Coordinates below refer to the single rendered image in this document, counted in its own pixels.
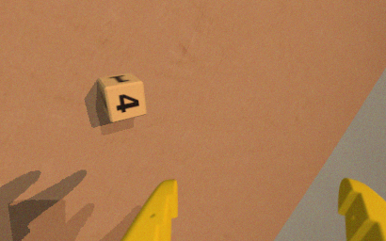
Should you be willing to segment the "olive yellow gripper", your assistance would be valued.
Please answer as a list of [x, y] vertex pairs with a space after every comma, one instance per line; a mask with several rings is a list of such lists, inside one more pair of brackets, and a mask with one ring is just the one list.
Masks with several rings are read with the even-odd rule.
[[[338, 213], [346, 216], [346, 241], [386, 241], [386, 201], [367, 185], [340, 183]], [[146, 200], [121, 241], [170, 241], [178, 216], [177, 181], [165, 180]]]

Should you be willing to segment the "tan number cube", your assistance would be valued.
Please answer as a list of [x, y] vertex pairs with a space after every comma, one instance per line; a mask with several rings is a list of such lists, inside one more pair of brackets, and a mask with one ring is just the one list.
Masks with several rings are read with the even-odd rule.
[[132, 73], [99, 77], [98, 84], [105, 113], [111, 122], [146, 115], [143, 82]]

